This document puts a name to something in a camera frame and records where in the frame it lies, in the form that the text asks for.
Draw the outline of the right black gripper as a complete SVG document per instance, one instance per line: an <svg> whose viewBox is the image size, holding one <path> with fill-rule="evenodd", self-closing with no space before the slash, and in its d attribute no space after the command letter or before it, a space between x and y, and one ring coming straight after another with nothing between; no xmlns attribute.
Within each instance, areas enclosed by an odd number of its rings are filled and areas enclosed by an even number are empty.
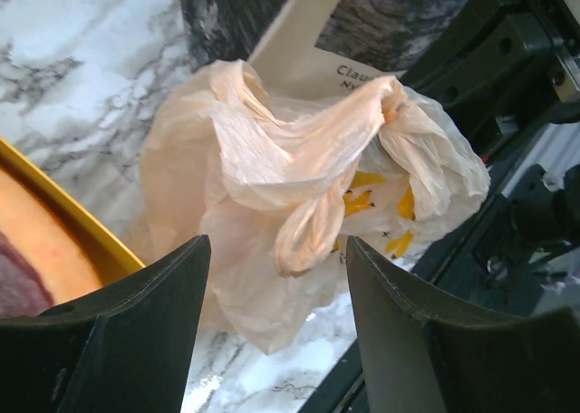
<svg viewBox="0 0 580 413"><path fill-rule="evenodd" d="M579 27L564 0L468 0L402 76L484 159L579 120Z"/></svg>

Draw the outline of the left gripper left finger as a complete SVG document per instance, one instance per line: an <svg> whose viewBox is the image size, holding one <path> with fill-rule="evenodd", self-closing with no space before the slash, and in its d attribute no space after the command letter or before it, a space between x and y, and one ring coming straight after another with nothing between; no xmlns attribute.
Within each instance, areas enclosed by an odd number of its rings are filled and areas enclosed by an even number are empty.
<svg viewBox="0 0 580 413"><path fill-rule="evenodd" d="M2 411L180 411L210 258L196 236L94 293L3 319Z"/></svg>

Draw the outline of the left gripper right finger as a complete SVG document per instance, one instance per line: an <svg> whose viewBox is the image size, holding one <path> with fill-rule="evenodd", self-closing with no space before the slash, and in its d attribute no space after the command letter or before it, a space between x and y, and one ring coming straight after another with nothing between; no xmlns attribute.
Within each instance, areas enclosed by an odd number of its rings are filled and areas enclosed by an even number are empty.
<svg viewBox="0 0 580 413"><path fill-rule="evenodd" d="M576 412L579 310L516 317L409 273L358 237L346 266L373 412Z"/></svg>

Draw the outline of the beige canvas tote bag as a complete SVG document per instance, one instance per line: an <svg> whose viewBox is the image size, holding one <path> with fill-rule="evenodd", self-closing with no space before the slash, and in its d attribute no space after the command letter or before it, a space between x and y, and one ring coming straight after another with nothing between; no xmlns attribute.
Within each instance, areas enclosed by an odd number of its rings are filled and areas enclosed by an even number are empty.
<svg viewBox="0 0 580 413"><path fill-rule="evenodd" d="M468 0L180 0L193 68L249 62L270 91L342 95L408 71Z"/></svg>

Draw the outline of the banana print plastic bag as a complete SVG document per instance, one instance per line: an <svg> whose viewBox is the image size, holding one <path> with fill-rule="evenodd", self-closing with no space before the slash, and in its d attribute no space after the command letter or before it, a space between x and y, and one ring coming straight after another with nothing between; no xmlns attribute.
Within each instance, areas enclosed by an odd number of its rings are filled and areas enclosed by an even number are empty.
<svg viewBox="0 0 580 413"><path fill-rule="evenodd" d="M206 235L200 327L266 354L346 289L349 236L401 257L464 223L490 186L442 106L394 76L304 101L266 90L242 61L214 62L169 94L139 173L130 249L151 263Z"/></svg>

